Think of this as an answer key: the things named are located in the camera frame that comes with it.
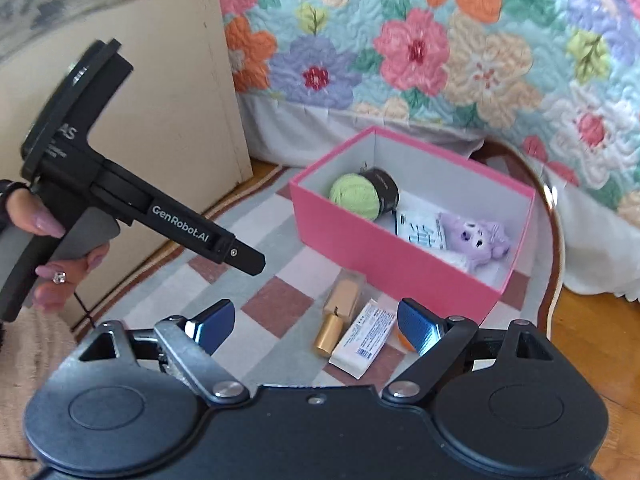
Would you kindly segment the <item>person's left hand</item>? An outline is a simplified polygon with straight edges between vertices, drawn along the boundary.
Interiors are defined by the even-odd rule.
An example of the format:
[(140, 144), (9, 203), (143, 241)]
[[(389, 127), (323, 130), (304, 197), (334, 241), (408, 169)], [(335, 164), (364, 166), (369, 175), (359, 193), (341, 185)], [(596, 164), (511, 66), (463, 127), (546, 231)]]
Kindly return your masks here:
[[(37, 236), (61, 238), (65, 233), (42, 201), (27, 188), (12, 188), (2, 197), (2, 214), (19, 229)], [(78, 259), (49, 261), (37, 266), (39, 285), (32, 294), (35, 308), (59, 311), (76, 292), (77, 286), (94, 270), (108, 253), (107, 244), (94, 248)]]

